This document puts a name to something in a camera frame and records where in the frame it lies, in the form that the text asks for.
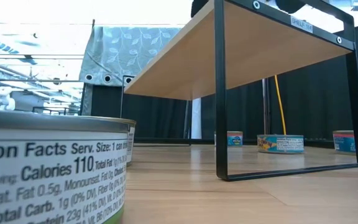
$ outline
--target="wooden floor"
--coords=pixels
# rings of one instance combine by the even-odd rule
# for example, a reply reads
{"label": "wooden floor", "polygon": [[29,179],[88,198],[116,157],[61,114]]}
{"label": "wooden floor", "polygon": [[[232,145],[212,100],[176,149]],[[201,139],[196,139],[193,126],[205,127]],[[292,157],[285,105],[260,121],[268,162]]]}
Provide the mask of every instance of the wooden floor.
{"label": "wooden floor", "polygon": [[[224,182],[213,146],[135,147],[123,223],[356,223],[358,169]],[[229,150],[230,173],[355,162],[330,149],[305,155]]]}

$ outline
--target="black metal leg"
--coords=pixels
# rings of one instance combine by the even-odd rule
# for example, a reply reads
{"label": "black metal leg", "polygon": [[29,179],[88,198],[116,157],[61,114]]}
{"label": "black metal leg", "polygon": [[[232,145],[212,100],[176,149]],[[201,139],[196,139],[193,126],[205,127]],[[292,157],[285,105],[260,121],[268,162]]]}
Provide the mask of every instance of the black metal leg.
{"label": "black metal leg", "polygon": [[186,139],[188,138],[188,125],[187,125],[187,121],[188,121],[188,116],[189,116],[189,101],[186,101],[186,109],[185,109],[185,125],[183,125],[183,138]]}
{"label": "black metal leg", "polygon": [[214,16],[216,86],[216,175],[220,179],[228,180],[224,0],[215,0]]}
{"label": "black metal leg", "polygon": [[266,78],[266,123],[267,123],[267,134],[271,134],[272,130],[272,122],[270,121],[272,119],[272,110],[270,107],[270,80]]}
{"label": "black metal leg", "polygon": [[83,84],[82,87],[82,95],[81,95],[81,105],[80,105],[80,111],[78,112],[78,115],[81,116],[82,115],[82,111],[83,111],[83,107],[84,107],[84,97],[85,97],[85,88],[86,88],[86,83]]}
{"label": "black metal leg", "polygon": [[193,122],[193,101],[188,101],[188,105],[189,107],[187,108],[188,110],[188,114],[190,114],[188,116],[188,121],[187,121],[187,124],[188,124],[188,135],[187,135],[187,138],[189,139],[189,146],[191,146],[191,127],[192,127],[192,122]]}
{"label": "black metal leg", "polygon": [[264,134],[270,134],[270,95],[268,78],[262,80],[262,96],[264,102]]}
{"label": "black metal leg", "polygon": [[119,117],[122,118],[122,105],[124,104],[124,81],[125,78],[135,78],[135,76],[132,75],[123,75],[122,76],[122,83],[121,83],[121,102],[119,105]]}
{"label": "black metal leg", "polygon": [[352,123],[354,130],[354,143],[358,163],[358,66],[356,50],[346,55],[347,82],[351,100]]}

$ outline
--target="black curtain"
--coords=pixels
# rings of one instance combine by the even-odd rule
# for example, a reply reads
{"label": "black curtain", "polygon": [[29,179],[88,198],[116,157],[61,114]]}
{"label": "black curtain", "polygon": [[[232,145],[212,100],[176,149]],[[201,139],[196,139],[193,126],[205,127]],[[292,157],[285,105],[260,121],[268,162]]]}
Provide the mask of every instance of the black curtain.
{"label": "black curtain", "polygon": [[[119,118],[121,87],[94,86],[92,116]],[[124,95],[122,118],[137,121],[137,138],[183,138],[186,101]]]}
{"label": "black curtain", "polygon": [[[358,57],[358,27],[356,46]],[[287,134],[332,139],[333,131],[352,129],[345,56],[281,74],[278,82]],[[270,78],[272,134],[283,133],[277,99]]]}
{"label": "black curtain", "polygon": [[[358,27],[356,44],[358,51]],[[333,131],[352,129],[345,56],[281,74],[278,82],[287,134],[332,139]],[[269,89],[271,134],[283,134],[274,77],[269,78]],[[211,139],[215,129],[214,95],[204,97],[201,108],[203,138]],[[227,91],[227,129],[243,131],[246,139],[263,134],[261,82]]]}
{"label": "black curtain", "polygon": [[[256,139],[264,133],[262,81],[227,91],[227,130],[242,131],[244,139]],[[201,99],[203,139],[213,139],[215,132],[215,95]]]}

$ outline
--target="black metal frame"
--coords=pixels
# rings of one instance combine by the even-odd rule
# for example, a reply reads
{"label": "black metal frame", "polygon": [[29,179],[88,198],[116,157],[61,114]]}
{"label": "black metal frame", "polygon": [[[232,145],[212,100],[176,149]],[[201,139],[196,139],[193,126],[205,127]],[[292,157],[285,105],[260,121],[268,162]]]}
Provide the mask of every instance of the black metal frame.
{"label": "black metal frame", "polygon": [[269,89],[269,78],[262,80],[262,97],[264,102],[264,134],[270,134],[270,89]]}
{"label": "black metal frame", "polygon": [[122,82],[121,82],[121,102],[120,102],[120,105],[119,105],[119,117],[122,118],[122,105],[124,104],[123,101],[124,101],[124,80],[125,78],[135,78],[135,76],[133,75],[123,75],[122,76]]}
{"label": "black metal frame", "polygon": [[183,128],[183,138],[188,140],[191,146],[191,122],[193,120],[193,101],[186,101],[185,127]]}
{"label": "black metal frame", "polygon": [[351,102],[352,123],[354,129],[354,141],[356,145],[357,163],[335,166],[320,166],[302,169],[271,170],[266,172],[253,172],[245,174],[228,174],[227,162],[227,115],[226,115],[226,53],[224,34],[224,2],[214,1],[214,35],[215,35],[215,84],[216,84],[216,175],[226,181],[249,180],[283,175],[304,174],[325,170],[348,169],[358,167],[358,66],[356,55],[356,38],[354,19],[340,9],[321,0],[300,0],[322,12],[333,15],[344,23],[344,37],[338,41],[338,36],[325,30],[313,27],[313,33],[309,33],[291,25],[291,16],[253,0],[226,0],[241,8],[254,12],[260,16],[289,26],[316,38],[330,42],[352,52],[346,55],[347,79],[349,84],[349,95]]}

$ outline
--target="yellow pole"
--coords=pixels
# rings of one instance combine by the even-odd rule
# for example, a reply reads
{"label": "yellow pole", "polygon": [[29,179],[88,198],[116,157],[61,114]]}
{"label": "yellow pole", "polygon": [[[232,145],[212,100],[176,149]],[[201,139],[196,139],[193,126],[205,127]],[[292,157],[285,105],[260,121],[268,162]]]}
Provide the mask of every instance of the yellow pole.
{"label": "yellow pole", "polygon": [[285,129],[285,119],[284,119],[283,105],[281,104],[280,89],[278,88],[278,80],[277,80],[276,75],[274,76],[274,80],[276,81],[276,90],[277,90],[277,96],[278,96],[278,104],[280,105],[281,120],[282,120],[282,123],[283,123],[283,131],[284,131],[284,134],[287,134],[287,130]]}

